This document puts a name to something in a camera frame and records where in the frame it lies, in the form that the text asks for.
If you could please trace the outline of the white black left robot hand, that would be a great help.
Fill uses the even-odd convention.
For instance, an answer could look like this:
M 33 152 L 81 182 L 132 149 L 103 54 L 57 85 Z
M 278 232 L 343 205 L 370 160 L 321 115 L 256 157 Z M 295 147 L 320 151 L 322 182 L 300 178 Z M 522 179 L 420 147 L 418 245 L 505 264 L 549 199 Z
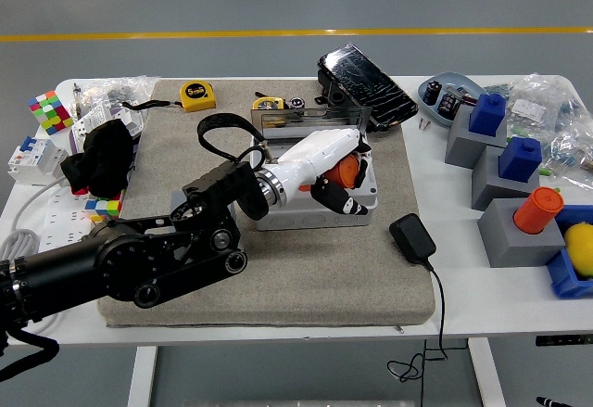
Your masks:
M 366 215 L 368 209 L 350 196 L 339 184 L 325 177 L 342 159 L 360 146 L 358 129 L 327 129 L 315 131 L 299 141 L 260 171 L 274 195 L 274 204 L 282 207 L 290 202 L 302 185 L 310 186 L 312 198 L 325 208 L 339 214 Z

